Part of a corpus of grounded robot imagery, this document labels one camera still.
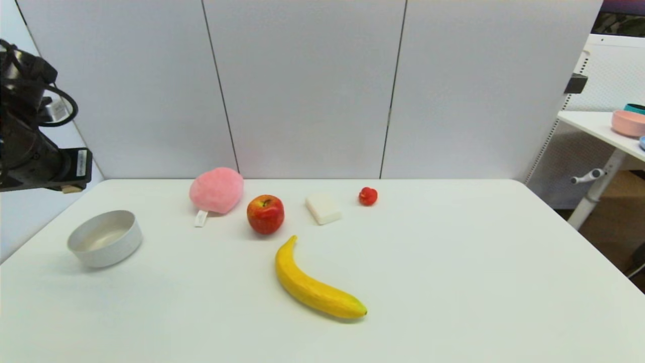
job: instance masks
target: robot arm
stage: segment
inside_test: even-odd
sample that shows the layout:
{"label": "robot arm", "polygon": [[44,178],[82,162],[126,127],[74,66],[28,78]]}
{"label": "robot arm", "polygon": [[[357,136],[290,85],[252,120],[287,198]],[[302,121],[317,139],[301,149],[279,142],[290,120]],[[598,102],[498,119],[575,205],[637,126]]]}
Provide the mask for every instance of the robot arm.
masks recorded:
{"label": "robot arm", "polygon": [[[0,39],[0,191],[47,188],[77,192],[92,180],[92,152],[59,149],[40,127],[58,127],[78,113],[76,102],[51,86],[58,72],[43,58]],[[72,112],[52,123],[50,91],[67,100]]]}

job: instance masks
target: toy fruit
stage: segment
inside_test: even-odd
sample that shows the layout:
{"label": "toy fruit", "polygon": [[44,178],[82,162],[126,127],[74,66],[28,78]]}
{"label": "toy fruit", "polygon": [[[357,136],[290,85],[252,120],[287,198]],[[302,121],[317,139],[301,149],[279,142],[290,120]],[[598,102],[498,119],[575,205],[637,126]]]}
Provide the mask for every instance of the toy fruit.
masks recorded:
{"label": "toy fruit", "polygon": [[284,221],[284,206],[278,197],[260,195],[248,204],[246,217],[255,232],[272,234]]}
{"label": "toy fruit", "polygon": [[365,187],[361,189],[359,193],[359,202],[363,205],[372,205],[376,203],[376,199],[379,197],[379,193],[376,189]]}
{"label": "toy fruit", "polygon": [[216,168],[198,176],[190,186],[190,200],[202,211],[228,213],[242,197],[244,179],[237,171]]}
{"label": "toy fruit", "polygon": [[367,309],[357,298],[314,280],[296,266],[293,246],[297,239],[296,236],[289,238],[275,255],[275,272],[284,289],[303,304],[337,318],[358,319],[365,316]]}

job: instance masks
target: teal bowl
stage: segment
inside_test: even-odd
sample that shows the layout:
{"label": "teal bowl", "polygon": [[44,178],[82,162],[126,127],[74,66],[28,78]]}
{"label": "teal bowl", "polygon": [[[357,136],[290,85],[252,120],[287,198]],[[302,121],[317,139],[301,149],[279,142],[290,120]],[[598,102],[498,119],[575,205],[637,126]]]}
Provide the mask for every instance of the teal bowl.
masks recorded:
{"label": "teal bowl", "polygon": [[645,115],[645,106],[637,105],[636,103],[628,103],[627,105],[625,105],[624,110]]}

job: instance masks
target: small red fruit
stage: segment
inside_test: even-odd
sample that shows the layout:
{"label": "small red fruit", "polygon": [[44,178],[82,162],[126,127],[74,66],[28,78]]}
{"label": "small red fruit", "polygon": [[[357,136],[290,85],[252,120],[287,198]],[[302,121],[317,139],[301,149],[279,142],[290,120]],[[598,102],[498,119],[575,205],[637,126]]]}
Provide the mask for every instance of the small red fruit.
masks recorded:
{"label": "small red fruit", "polygon": [[379,193],[376,192],[376,189],[365,187],[359,193],[359,202],[363,205],[372,205],[376,203],[378,197]]}

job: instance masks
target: white sponge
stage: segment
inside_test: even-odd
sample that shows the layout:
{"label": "white sponge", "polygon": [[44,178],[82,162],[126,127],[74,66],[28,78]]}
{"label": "white sponge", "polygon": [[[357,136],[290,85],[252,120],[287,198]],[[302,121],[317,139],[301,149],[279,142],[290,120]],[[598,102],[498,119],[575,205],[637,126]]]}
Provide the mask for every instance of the white sponge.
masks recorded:
{"label": "white sponge", "polygon": [[329,194],[312,194],[305,204],[319,225],[341,219],[341,210]]}

